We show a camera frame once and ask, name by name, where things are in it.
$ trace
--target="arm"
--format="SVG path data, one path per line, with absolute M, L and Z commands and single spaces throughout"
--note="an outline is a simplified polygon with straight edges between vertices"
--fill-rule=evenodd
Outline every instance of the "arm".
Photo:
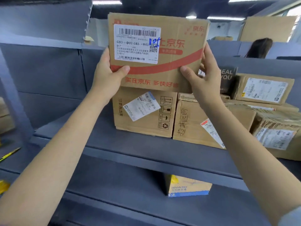
M 0 199 L 0 225 L 48 224 L 100 112 L 128 72 L 124 66 L 112 73 L 109 50 L 103 52 L 90 92 Z
M 199 78 L 187 68 L 182 74 L 190 81 L 194 96 L 208 115 L 230 153 L 239 173 L 257 199 L 272 225 L 301 206 L 301 182 L 253 137 L 225 107 L 219 89 L 221 71 L 206 44 L 201 68 L 206 73 Z

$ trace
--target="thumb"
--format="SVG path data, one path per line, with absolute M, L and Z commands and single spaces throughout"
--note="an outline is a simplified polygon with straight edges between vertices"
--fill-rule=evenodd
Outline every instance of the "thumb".
M 124 78 L 128 72 L 130 71 L 130 66 L 123 66 L 118 71 L 116 71 L 114 74 L 119 76 L 120 78 Z
M 182 75 L 190 82 L 193 83 L 199 77 L 195 74 L 195 72 L 187 66 L 181 66 L 180 71 Z

